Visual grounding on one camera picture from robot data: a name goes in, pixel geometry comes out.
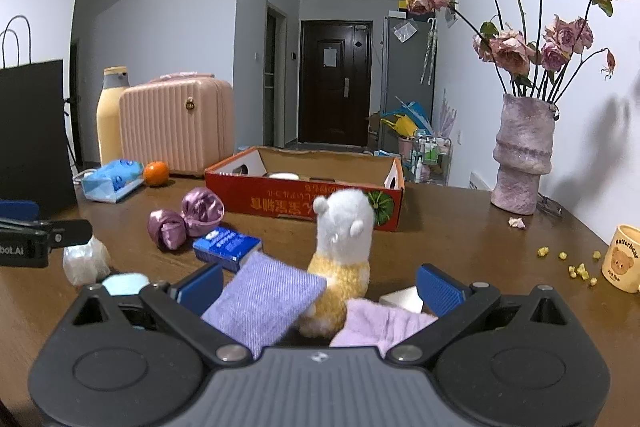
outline brown tabletop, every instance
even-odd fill
[[[91,203],[79,196],[82,216],[107,245],[112,265],[139,271],[151,280],[175,282],[202,264],[193,251],[161,253],[146,234],[146,218],[156,208],[179,209],[182,196],[200,180],[177,179],[170,187],[143,188],[119,204]],[[559,220],[536,213],[524,219],[527,230],[508,227],[509,215],[491,206],[489,193],[466,188],[409,185],[398,232],[374,232],[367,297],[415,284],[415,271],[433,263],[462,282],[486,280],[503,293],[528,293],[540,283],[553,285],[591,335],[611,371],[609,399],[598,427],[640,425],[636,396],[640,369],[640,301],[610,285],[591,255],[607,246],[571,215]],[[314,223],[226,214],[225,222],[261,237],[266,253],[306,268],[314,253]],[[550,253],[540,259],[539,247]],[[560,261],[559,251],[569,259]],[[569,263],[585,263],[598,277],[589,288],[571,280]],[[23,426],[37,425],[27,391],[27,375],[76,290],[62,270],[62,251],[50,256],[46,269],[0,268],[0,399]]]

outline plush toy ear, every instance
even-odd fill
[[[322,216],[326,211],[329,210],[329,203],[327,203],[326,198],[324,196],[318,196],[314,200],[314,212],[318,214],[318,216]]]
[[[355,221],[353,221],[353,223],[351,223],[351,237],[356,237],[357,235],[360,235],[362,233],[362,230],[364,230],[364,222],[361,219],[356,219]]]

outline purple satin scrunchie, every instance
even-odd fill
[[[220,198],[206,187],[197,187],[182,198],[182,215],[173,210],[154,210],[146,231],[161,250],[177,250],[190,237],[215,229],[225,214]]]

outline black shopping bag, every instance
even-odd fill
[[[3,33],[0,200],[33,200],[40,206],[40,219],[53,217],[76,204],[67,153],[62,60],[32,64],[30,29],[29,64],[19,65],[18,45],[18,65],[6,68],[4,38],[16,34],[9,25]]]

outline alpaca plush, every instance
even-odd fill
[[[352,188],[314,200],[318,245],[307,271],[325,277],[326,290],[300,317],[306,337],[331,338],[344,326],[346,302],[369,286],[369,251],[374,214],[367,197]]]

